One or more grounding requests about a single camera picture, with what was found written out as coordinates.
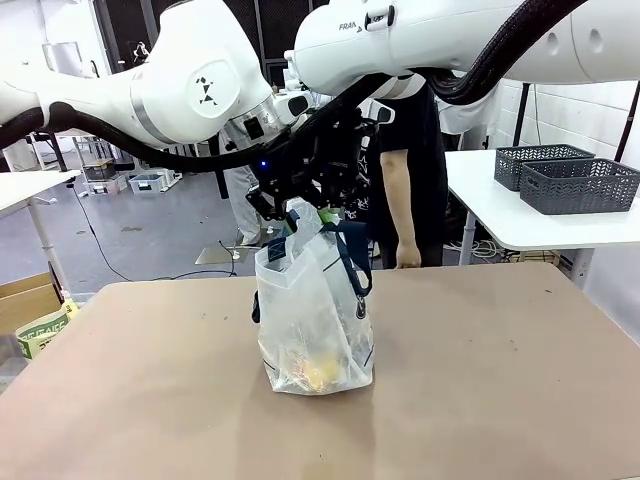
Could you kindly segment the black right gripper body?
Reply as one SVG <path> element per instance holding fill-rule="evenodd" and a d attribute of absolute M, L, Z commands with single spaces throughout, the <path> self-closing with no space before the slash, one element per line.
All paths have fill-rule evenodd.
<path fill-rule="evenodd" d="M 358 184 L 360 143 L 317 141 L 313 156 L 314 179 L 324 203 L 344 203 Z"/>

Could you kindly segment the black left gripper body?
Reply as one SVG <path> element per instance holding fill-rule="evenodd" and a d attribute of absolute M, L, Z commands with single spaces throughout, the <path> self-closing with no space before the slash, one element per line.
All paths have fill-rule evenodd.
<path fill-rule="evenodd" d="M 261 190 L 274 198 L 313 200 L 311 169 L 302 160 L 261 159 L 256 163 L 256 178 Z"/>

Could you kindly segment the person's right hand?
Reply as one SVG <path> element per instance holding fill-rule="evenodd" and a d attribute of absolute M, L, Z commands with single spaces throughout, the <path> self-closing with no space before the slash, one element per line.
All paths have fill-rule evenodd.
<path fill-rule="evenodd" d="M 396 268 L 420 268 L 422 263 L 418 246 L 411 242 L 400 242 L 396 249 Z"/>

